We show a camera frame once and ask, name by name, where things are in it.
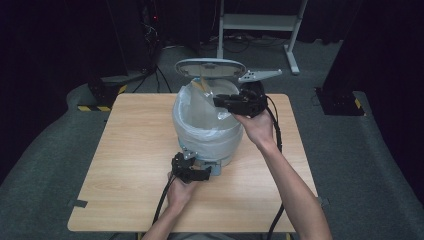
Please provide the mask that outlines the person's right hand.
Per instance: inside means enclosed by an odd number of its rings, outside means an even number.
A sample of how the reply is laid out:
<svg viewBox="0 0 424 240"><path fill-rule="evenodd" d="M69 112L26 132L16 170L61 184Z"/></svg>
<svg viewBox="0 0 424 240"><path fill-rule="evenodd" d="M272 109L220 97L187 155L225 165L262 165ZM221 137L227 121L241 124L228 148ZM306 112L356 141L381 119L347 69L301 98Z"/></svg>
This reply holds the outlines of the person's right hand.
<svg viewBox="0 0 424 240"><path fill-rule="evenodd" d="M237 114L233 117L243 125L248 138L260 151L277 148L273 136L273 121L266 110L253 118Z"/></svg>

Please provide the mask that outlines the black base with hazard tape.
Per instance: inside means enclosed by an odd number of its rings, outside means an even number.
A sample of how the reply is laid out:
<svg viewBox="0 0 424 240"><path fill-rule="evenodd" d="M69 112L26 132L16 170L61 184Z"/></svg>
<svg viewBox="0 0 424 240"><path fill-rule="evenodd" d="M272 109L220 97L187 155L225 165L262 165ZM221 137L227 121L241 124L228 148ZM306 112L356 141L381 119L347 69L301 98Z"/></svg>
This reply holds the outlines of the black base with hazard tape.
<svg viewBox="0 0 424 240"><path fill-rule="evenodd" d="M127 85L124 83L105 83L96 80L88 83L88 90L94 98L92 104L78 104L77 109L83 112L102 111L109 112L118 95L125 92Z"/></svg>
<svg viewBox="0 0 424 240"><path fill-rule="evenodd" d="M315 93L325 115L365 116L366 113L353 93L335 93L316 88Z"/></svg>

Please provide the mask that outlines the person's left hand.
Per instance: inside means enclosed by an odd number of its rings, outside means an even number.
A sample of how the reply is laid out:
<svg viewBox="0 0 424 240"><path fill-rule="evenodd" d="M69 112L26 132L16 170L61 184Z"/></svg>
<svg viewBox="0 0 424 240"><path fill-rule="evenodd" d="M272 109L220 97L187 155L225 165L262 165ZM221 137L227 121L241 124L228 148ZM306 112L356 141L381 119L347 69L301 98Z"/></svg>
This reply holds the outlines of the person's left hand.
<svg viewBox="0 0 424 240"><path fill-rule="evenodd" d="M196 187L196 182L184 183L181 179L174 177L167 192L166 210L179 215L191 200Z"/></svg>

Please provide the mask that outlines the white metal stand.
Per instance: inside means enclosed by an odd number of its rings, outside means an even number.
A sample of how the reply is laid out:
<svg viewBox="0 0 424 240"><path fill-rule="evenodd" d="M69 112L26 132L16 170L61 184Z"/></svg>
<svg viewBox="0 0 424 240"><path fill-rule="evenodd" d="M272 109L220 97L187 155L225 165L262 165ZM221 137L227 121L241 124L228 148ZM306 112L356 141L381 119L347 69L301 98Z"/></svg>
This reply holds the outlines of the white metal stand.
<svg viewBox="0 0 424 240"><path fill-rule="evenodd" d="M298 75L300 69L296 62L293 48L300 30L304 12L308 0L301 0L298 13L296 15L258 15L258 14L230 14L224 10L225 0L220 1L219 8L219 28L218 46L216 56L223 58L223 41L225 30L253 30L253 31L280 31L290 32L290 40L283 46L287 57L290 71L293 75Z"/></svg>

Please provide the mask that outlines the white plastic bin liner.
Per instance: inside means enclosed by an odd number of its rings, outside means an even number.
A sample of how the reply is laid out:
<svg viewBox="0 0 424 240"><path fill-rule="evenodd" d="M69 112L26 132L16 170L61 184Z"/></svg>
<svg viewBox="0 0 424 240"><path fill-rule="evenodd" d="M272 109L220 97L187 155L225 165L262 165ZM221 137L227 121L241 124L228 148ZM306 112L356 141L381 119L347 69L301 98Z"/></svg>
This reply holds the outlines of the white plastic bin liner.
<svg viewBox="0 0 424 240"><path fill-rule="evenodd" d="M213 98L238 94L238 89L224 79L207 84L206 91L195 86L195 81L179 90L172 110L174 128L181 147L196 152L199 159L227 159L239 146L243 127L226 109L216 107Z"/></svg>

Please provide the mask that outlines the dark equipment rack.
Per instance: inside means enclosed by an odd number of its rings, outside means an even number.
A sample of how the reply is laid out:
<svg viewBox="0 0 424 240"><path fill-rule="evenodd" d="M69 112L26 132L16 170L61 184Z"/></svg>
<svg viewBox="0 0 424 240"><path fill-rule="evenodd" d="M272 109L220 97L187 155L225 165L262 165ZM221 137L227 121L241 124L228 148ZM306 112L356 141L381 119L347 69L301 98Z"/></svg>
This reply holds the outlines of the dark equipment rack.
<svg viewBox="0 0 424 240"><path fill-rule="evenodd" d="M162 49L163 26L159 0L136 0L147 48L148 70L156 68Z"/></svg>

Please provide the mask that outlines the white grey pedal trash can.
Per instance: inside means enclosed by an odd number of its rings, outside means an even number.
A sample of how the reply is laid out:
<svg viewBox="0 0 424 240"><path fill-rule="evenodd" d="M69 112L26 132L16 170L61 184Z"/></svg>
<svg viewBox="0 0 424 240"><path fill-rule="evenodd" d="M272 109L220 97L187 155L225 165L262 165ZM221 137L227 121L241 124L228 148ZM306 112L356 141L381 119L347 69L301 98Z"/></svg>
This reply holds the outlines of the white grey pedal trash can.
<svg viewBox="0 0 424 240"><path fill-rule="evenodd" d="M232 82L246 72L246 67L239 62L217 58L192 58L181 60L175 64L175 69L178 74L190 79L188 84L195 78L204 78L205 80L224 79ZM222 160L205 161L199 159L196 153L195 165L197 167L211 166L211 175L218 176L221 174L222 168L230 163L232 156Z"/></svg>

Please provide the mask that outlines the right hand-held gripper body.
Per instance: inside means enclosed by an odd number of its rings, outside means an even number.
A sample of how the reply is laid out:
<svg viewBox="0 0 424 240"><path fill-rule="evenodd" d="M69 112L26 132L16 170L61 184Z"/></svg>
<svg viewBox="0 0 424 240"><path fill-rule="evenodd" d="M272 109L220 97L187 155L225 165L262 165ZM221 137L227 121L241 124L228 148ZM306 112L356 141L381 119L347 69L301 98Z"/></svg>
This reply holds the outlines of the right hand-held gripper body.
<svg viewBox="0 0 424 240"><path fill-rule="evenodd" d="M251 71L248 70L238 79L239 94L236 96L233 112L238 115L255 117L268 106L267 96L262 80L276 77L282 70Z"/></svg>

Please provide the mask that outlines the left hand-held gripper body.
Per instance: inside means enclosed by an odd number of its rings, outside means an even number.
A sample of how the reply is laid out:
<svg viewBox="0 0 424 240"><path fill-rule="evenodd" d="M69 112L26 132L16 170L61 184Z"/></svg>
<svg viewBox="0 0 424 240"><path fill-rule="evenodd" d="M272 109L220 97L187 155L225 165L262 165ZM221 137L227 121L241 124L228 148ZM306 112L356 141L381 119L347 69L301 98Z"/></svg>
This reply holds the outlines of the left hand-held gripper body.
<svg viewBox="0 0 424 240"><path fill-rule="evenodd" d="M171 161L172 174L186 184L200 181L200 171L193 168L195 160L196 153L194 152L188 150L178 152Z"/></svg>

